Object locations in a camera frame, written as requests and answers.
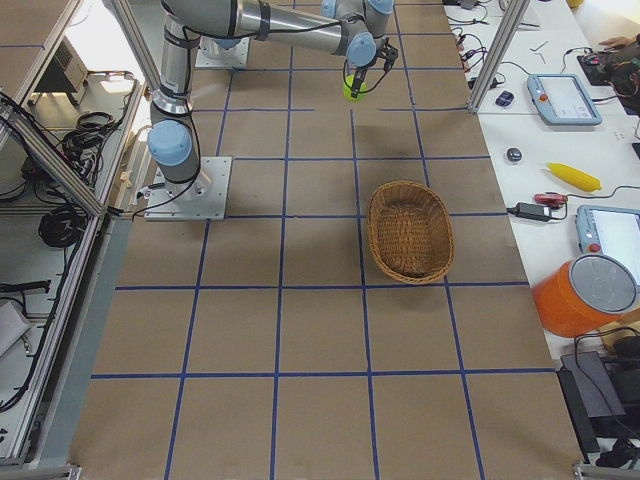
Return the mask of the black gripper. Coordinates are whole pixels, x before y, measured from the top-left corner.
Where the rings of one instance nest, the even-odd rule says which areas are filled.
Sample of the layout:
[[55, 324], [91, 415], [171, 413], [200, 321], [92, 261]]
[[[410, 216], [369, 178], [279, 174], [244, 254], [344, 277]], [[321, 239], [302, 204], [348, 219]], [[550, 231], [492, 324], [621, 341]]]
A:
[[[369, 63], [370, 67], [376, 66], [380, 61], [383, 62], [383, 68], [392, 68], [398, 58], [398, 49], [390, 43], [388, 37], [380, 39], [381, 43], [377, 46], [375, 56]], [[353, 74], [349, 76], [349, 98], [363, 99], [367, 92], [365, 68], [357, 68]]]

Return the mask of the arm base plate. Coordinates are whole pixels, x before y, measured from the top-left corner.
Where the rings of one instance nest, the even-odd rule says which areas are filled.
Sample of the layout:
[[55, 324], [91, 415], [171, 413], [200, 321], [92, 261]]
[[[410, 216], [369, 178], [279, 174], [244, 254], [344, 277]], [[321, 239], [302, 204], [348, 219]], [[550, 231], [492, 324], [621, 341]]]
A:
[[166, 183], [160, 168], [156, 168], [155, 182], [163, 186], [153, 189], [143, 212], [149, 221], [223, 220], [226, 213], [231, 157], [203, 157], [200, 174], [189, 190], [178, 196], [187, 186]]
[[197, 69], [233, 70], [247, 66], [250, 40], [222, 40], [202, 36], [196, 58]]

